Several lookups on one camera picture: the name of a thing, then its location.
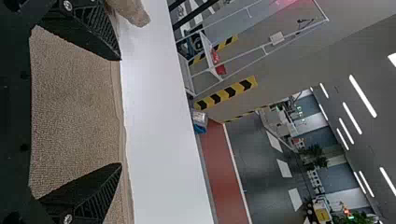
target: yellow and black striped barrier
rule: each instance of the yellow and black striped barrier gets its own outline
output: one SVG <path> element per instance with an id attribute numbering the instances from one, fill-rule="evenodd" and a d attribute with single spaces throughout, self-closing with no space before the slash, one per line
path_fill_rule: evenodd
<path id="1" fill-rule="evenodd" d="M 233 36 L 227 38 L 225 41 L 217 44 L 213 49 L 216 52 L 219 52 L 222 49 L 224 49 L 225 47 L 230 46 L 233 42 L 235 42 L 237 40 L 238 40 L 238 35 L 233 35 Z M 206 55 L 204 52 L 200 55 L 195 56 L 195 58 L 193 60 L 189 61 L 189 66 L 192 66 L 193 64 L 200 62 L 205 57 L 206 57 Z"/>
<path id="2" fill-rule="evenodd" d="M 242 117 L 245 117 L 245 116 L 247 116 L 247 115 L 253 114 L 253 113 L 256 112 L 257 110 L 263 109 L 263 108 L 265 108 L 265 107 L 267 107 L 267 106 L 268 106 L 268 105 L 263 105 L 263 106 L 257 107 L 256 109 L 251 110 L 251 111 L 249 111 L 249 112 L 246 112 L 246 113 L 244 113 L 244 114 L 242 114 L 242 115 L 236 116 L 236 117 L 233 118 L 233 119 L 226 120 L 226 121 L 224 121 L 224 123 L 229 123 L 229 122 L 231 122 L 231 121 L 241 119 Z"/>
<path id="3" fill-rule="evenodd" d="M 206 98 L 199 100 L 194 103 L 194 108 L 197 110 L 205 110 L 213 107 L 221 102 L 230 100 L 231 98 L 242 94 L 248 90 L 254 89 L 258 86 L 256 78 L 254 76 L 248 77 L 240 82 L 236 82 L 233 85 L 225 88 L 224 90 L 217 91 L 213 95 L 207 96 Z"/>

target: red object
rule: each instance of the red object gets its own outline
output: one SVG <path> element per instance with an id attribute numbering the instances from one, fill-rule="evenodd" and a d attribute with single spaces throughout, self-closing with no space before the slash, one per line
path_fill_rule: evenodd
<path id="1" fill-rule="evenodd" d="M 214 49 L 212 49 L 211 54 L 212 54 L 213 64 L 216 65 L 220 63 L 220 56 Z M 227 71 L 225 70 L 224 64 L 217 66 L 216 72 L 221 76 L 226 75 Z"/>
<path id="2" fill-rule="evenodd" d="M 219 224 L 248 224 L 223 126 L 210 119 L 207 134 L 200 137 Z"/>

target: gray floor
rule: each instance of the gray floor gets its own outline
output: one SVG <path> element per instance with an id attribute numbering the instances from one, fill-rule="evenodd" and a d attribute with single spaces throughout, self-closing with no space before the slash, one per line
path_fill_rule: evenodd
<path id="1" fill-rule="evenodd" d="M 297 188 L 304 202 L 312 189 L 295 154 L 283 145 L 283 153 L 271 147 L 256 114 L 227 124 L 227 130 L 253 224 L 304 223 L 304 206 L 294 211 L 289 190 Z M 288 163 L 293 178 L 282 177 L 276 159 Z"/>

